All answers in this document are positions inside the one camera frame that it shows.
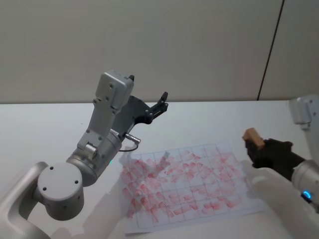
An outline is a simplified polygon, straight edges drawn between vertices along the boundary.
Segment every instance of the white table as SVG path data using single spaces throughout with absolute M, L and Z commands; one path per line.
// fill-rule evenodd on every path
M 66 160 L 86 129 L 92 110 L 92 104 L 0 105 L 0 189 L 26 164 Z M 267 207 L 262 213 L 134 238 L 318 238 L 319 216 L 291 184 L 271 171 L 250 167 L 241 138 L 249 127 L 255 127 L 264 138 L 293 142 L 295 153 L 310 158 L 304 134 L 292 123 L 286 101 L 170 103 L 168 111 L 151 125 L 136 126 L 132 134 L 142 139 L 137 152 L 230 139 L 236 157 L 244 160 L 249 177 Z M 115 185 L 118 178 L 115 162 L 95 185 L 85 188 L 83 211 L 70 221 L 53 220 L 40 204 L 29 221 L 53 239 L 125 238 Z

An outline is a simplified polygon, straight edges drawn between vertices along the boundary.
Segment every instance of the grid paper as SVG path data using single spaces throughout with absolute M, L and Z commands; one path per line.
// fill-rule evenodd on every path
M 126 234 L 263 208 L 227 143 L 129 155 L 120 178 Z

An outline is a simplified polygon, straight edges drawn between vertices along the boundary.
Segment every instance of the wooden block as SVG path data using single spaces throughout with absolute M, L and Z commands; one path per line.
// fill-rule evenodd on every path
M 265 146 L 263 139 L 259 136 L 255 128 L 247 129 L 244 133 L 243 139 L 253 141 L 258 149 L 261 149 Z

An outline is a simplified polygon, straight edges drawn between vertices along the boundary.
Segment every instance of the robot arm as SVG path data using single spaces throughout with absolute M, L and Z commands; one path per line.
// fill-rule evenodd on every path
M 101 76 L 89 126 L 67 162 L 30 168 L 0 199 L 0 239 L 49 239 L 27 221 L 40 202 L 48 214 L 60 221 L 77 216 L 84 205 L 83 187 L 94 184 L 127 138 L 136 146 L 140 139 L 130 135 L 134 125 L 150 124 L 166 112 L 167 93 L 153 107 L 130 96 L 134 76 L 110 71 Z
M 294 123 L 305 132 L 311 160 L 292 153 L 291 142 L 262 140 L 254 129 L 248 129 L 243 138 L 253 167 L 274 169 L 291 181 L 301 197 L 319 213 L 319 98 L 316 95 L 300 97 L 291 100 L 289 107 Z

